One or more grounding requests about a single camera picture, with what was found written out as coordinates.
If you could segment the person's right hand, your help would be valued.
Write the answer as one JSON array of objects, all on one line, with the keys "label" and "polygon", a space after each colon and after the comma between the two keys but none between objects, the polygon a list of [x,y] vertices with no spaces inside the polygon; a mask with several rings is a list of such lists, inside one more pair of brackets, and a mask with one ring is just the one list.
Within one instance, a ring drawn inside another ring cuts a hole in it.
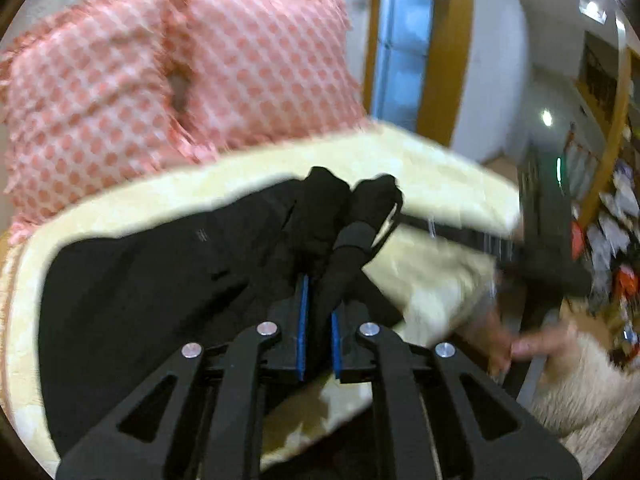
[{"label": "person's right hand", "polygon": [[512,363],[521,363],[545,356],[546,374],[550,380],[567,373],[579,362],[578,330],[573,322],[553,322],[524,334],[506,328],[497,306],[473,314],[459,326],[457,334],[487,359],[489,376],[498,378],[510,370]]}]

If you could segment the cream fleece sleeve forearm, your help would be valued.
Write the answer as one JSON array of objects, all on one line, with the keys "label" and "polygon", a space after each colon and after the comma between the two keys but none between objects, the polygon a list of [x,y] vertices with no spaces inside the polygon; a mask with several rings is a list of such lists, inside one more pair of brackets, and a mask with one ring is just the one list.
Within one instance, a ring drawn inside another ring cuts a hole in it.
[{"label": "cream fleece sleeve forearm", "polygon": [[530,412],[589,478],[620,443],[638,411],[639,374],[616,367],[596,338],[572,324],[520,339],[511,356],[547,359]]}]

